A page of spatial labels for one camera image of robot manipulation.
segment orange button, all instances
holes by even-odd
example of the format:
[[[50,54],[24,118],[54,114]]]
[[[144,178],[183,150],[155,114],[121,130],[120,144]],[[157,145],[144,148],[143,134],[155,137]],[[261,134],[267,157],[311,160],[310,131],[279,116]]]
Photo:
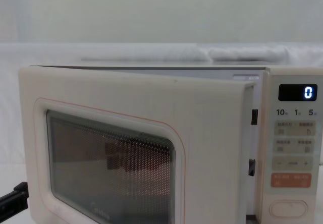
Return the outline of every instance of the orange button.
[[[272,173],[271,186],[274,188],[309,188],[312,174]]]

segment white microwave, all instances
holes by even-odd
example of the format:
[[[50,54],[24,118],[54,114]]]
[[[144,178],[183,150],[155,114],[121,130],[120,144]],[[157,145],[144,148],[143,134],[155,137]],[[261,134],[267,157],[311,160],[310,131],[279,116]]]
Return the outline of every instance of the white microwave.
[[[55,224],[312,224],[323,69],[19,72],[32,217]]]

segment number 0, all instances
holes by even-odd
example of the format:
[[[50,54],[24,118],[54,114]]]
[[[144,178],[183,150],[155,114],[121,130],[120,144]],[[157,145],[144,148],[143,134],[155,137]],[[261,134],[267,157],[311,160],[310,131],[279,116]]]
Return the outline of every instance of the number 0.
[[[304,97],[306,99],[311,99],[312,98],[312,92],[313,92],[312,87],[306,87],[305,90],[304,90]]]

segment white surface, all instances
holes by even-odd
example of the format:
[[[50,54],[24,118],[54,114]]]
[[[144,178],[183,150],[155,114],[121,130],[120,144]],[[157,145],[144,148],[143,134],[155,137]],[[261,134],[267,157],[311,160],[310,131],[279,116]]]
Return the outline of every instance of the white surface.
[[[16,0],[19,40],[321,42],[323,0]]]

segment glass window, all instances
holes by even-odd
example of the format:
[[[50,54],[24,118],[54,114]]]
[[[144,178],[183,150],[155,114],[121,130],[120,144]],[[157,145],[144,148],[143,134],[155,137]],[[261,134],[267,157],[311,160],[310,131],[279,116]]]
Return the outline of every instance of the glass window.
[[[170,140],[47,111],[51,190],[98,223],[174,224]]]

